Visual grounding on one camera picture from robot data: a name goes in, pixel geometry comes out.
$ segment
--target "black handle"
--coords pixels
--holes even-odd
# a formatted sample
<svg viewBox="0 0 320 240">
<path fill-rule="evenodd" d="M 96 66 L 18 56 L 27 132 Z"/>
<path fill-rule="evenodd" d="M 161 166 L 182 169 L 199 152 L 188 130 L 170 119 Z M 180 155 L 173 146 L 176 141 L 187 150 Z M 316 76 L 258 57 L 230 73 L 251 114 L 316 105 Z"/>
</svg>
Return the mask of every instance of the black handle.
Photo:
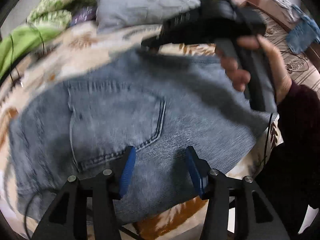
<svg viewBox="0 0 320 240">
<path fill-rule="evenodd" d="M 269 60 L 263 49 L 248 50 L 233 41 L 241 67 L 247 70 L 251 79 L 248 84 L 251 109 L 276 113 L 275 91 Z"/>
</svg>

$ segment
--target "silver bolt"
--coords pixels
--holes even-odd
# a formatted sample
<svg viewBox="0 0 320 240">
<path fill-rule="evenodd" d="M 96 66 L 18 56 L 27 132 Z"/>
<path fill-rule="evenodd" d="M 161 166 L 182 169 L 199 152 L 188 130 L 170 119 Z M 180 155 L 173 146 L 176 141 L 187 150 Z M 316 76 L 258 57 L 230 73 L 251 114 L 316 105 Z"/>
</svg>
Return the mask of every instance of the silver bolt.
<svg viewBox="0 0 320 240">
<path fill-rule="evenodd" d="M 112 170 L 110 170 L 110 169 L 106 169 L 102 172 L 102 174 L 105 176 L 109 176 L 111 173 L 112 173 Z"/>
<path fill-rule="evenodd" d="M 216 170 L 216 169 L 211 169 L 211 170 L 209 171 L 209 173 L 210 173 L 211 175 L 213 175 L 213 176 L 217 176 L 217 175 L 219 174 L 219 171 Z"/>
<path fill-rule="evenodd" d="M 71 175 L 68 177 L 69 182 L 74 182 L 76 179 L 77 179 L 77 177 L 75 175 Z"/>
<path fill-rule="evenodd" d="M 253 178 L 250 177 L 250 176 L 245 176 L 245 177 L 244 177 L 244 180 L 245 180 L 246 182 L 248 182 L 248 183 L 252 183 L 252 182 L 253 182 Z"/>
</svg>

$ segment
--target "maroon sleeve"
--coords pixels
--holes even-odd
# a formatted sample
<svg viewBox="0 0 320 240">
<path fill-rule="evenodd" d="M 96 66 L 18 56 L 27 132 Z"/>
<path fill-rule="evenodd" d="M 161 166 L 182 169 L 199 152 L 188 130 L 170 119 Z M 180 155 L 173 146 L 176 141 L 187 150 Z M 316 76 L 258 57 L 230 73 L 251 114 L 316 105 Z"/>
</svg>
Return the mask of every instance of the maroon sleeve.
<svg viewBox="0 0 320 240">
<path fill-rule="evenodd" d="M 317 208 L 320 205 L 320 100 L 310 88 L 292 82 L 278 113 L 278 126 L 290 152 L 288 158 L 299 162 L 301 176 L 307 176 L 309 204 Z"/>
</svg>

